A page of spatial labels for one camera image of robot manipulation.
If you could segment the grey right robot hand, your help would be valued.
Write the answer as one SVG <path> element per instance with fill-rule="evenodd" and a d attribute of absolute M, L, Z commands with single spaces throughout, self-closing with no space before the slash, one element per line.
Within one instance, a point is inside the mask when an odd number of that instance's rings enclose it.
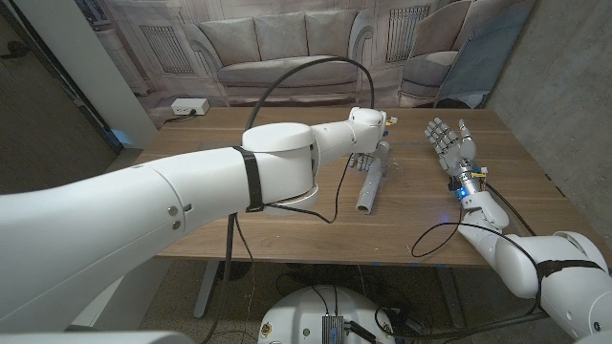
<path fill-rule="evenodd" d="M 483 190 L 481 170 L 475 163 L 476 144 L 462 119 L 459 120 L 459 134 L 440 118 L 434 118 L 428 123 L 425 135 L 442 169 L 449 175 L 450 192 L 463 199 Z"/>

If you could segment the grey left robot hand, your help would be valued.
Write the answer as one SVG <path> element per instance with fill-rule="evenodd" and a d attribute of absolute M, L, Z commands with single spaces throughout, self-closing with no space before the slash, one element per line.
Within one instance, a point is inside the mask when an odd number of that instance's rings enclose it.
<path fill-rule="evenodd" d="M 386 161 L 390 144 L 387 141 L 380 141 L 377 148 L 372 153 L 354 153 L 348 161 L 348 166 L 356 167 L 359 171 L 368 171 L 375 160 Z"/>

